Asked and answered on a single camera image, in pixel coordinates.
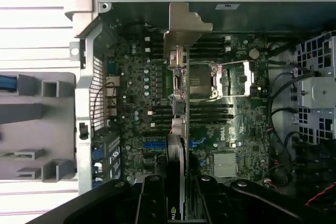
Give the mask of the silver chipset heat sink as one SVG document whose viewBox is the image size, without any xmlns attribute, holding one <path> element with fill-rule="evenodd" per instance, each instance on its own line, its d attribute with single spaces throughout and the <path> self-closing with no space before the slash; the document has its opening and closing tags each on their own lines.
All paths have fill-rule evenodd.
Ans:
<svg viewBox="0 0 336 224">
<path fill-rule="evenodd" d="M 219 178 L 236 177 L 237 163 L 235 153 L 214 154 L 214 175 Z"/>
</svg>

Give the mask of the blue expansion slot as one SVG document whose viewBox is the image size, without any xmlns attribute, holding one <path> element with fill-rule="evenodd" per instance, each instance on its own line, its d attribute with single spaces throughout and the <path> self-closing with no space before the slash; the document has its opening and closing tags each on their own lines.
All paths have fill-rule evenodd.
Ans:
<svg viewBox="0 0 336 224">
<path fill-rule="evenodd" d="M 189 143 L 189 146 L 190 147 L 197 147 L 197 146 L 200 146 L 202 144 L 203 144 L 203 142 L 193 142 L 193 141 L 191 141 Z M 144 148 L 165 148 L 166 147 L 166 143 L 165 142 L 157 142 L 157 143 L 155 143 L 155 142 L 148 142 L 148 143 L 144 143 L 143 147 Z"/>
</svg>

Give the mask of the green motherboard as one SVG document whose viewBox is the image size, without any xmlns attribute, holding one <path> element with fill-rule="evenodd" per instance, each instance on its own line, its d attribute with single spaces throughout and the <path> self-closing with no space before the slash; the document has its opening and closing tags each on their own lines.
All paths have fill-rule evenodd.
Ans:
<svg viewBox="0 0 336 224">
<path fill-rule="evenodd" d="M 117 138 L 94 154 L 93 176 L 98 180 L 159 172 L 165 148 L 144 148 L 165 142 L 171 131 L 173 72 L 163 56 L 163 29 L 144 21 L 114 24 L 118 40 L 104 56 L 106 86 L 101 94 L 107 124 Z M 261 180 L 268 165 L 268 63 L 266 38 L 256 32 L 219 30 L 204 35 L 190 48 L 191 65 L 252 61 L 254 84 L 249 97 L 190 98 L 191 164 L 214 176 L 214 154 L 235 153 L 237 176 Z M 256 48 L 258 59 L 249 51 Z M 230 180 L 236 177 L 225 177 Z"/>
</svg>

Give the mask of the open dark PC case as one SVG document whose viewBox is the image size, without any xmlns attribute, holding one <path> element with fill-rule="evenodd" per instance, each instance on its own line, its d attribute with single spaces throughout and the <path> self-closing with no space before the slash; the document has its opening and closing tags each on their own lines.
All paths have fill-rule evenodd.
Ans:
<svg viewBox="0 0 336 224">
<path fill-rule="evenodd" d="M 193 206 L 194 179 L 207 175 L 229 186 L 246 179 L 280 193 L 296 207 L 302 208 L 304 224 L 336 224 L 336 138 L 309 144 L 299 132 L 297 83 L 317 76 L 294 61 L 298 45 L 330 31 L 336 31 L 336 0 L 73 0 L 74 24 L 78 15 L 89 14 L 76 35 L 80 39 L 80 78 L 75 89 L 76 158 L 79 188 L 86 193 L 111 180 L 93 176 L 94 154 L 117 138 L 107 124 L 104 99 L 106 86 L 104 56 L 117 42 L 114 24 L 144 21 L 169 29 L 172 2 L 188 3 L 213 29 L 256 32 L 266 38 L 264 50 L 268 63 L 268 125 L 262 138 L 267 141 L 268 165 L 261 180 L 243 177 L 226 180 L 201 172 L 191 164 L 189 151 L 189 203 L 185 222 L 169 218 L 167 207 L 167 138 L 165 161 L 159 172 L 164 179 L 167 224 L 206 224 L 197 219 Z M 130 185 L 141 183 L 149 175 L 138 176 Z"/>
</svg>

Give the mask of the CPU socket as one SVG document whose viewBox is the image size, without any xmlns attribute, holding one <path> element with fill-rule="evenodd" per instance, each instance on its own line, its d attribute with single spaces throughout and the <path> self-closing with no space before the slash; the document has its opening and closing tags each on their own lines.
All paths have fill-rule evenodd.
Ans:
<svg viewBox="0 0 336 224">
<path fill-rule="evenodd" d="M 216 86 L 217 67 L 209 64 L 190 66 L 190 98 L 214 99 L 218 97 Z"/>
</svg>

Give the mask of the metal socket cover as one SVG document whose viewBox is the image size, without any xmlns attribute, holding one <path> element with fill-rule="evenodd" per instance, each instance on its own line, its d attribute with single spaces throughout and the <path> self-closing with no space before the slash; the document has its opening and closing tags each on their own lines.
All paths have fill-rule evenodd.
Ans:
<svg viewBox="0 0 336 224">
<path fill-rule="evenodd" d="M 254 84 L 252 61 L 243 60 L 219 64 L 216 89 L 219 97 L 249 97 Z"/>
</svg>

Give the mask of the tall perforated metal disk bay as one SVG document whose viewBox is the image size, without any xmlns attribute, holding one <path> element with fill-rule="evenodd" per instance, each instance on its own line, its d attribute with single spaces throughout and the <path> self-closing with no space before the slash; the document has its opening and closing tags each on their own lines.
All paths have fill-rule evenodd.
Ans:
<svg viewBox="0 0 336 224">
<path fill-rule="evenodd" d="M 299 132 L 314 145 L 336 138 L 336 31 L 298 45 L 294 61 L 317 73 L 297 83 Z"/>
</svg>

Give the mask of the grey parts rack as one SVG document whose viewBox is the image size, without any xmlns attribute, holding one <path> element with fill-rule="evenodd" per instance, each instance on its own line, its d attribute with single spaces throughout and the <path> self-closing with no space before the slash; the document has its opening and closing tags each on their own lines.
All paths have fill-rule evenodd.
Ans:
<svg viewBox="0 0 336 224">
<path fill-rule="evenodd" d="M 0 90 L 0 180 L 56 183 L 76 173 L 75 87 L 70 72 L 0 72 L 17 91 Z"/>
</svg>

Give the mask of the hard disk with blue label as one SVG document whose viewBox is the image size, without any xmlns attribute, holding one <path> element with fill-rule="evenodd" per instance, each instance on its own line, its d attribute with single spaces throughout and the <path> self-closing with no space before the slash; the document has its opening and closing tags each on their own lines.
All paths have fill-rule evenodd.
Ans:
<svg viewBox="0 0 336 224">
<path fill-rule="evenodd" d="M 16 92 L 17 77 L 0 75 L 0 90 L 7 92 Z"/>
</svg>

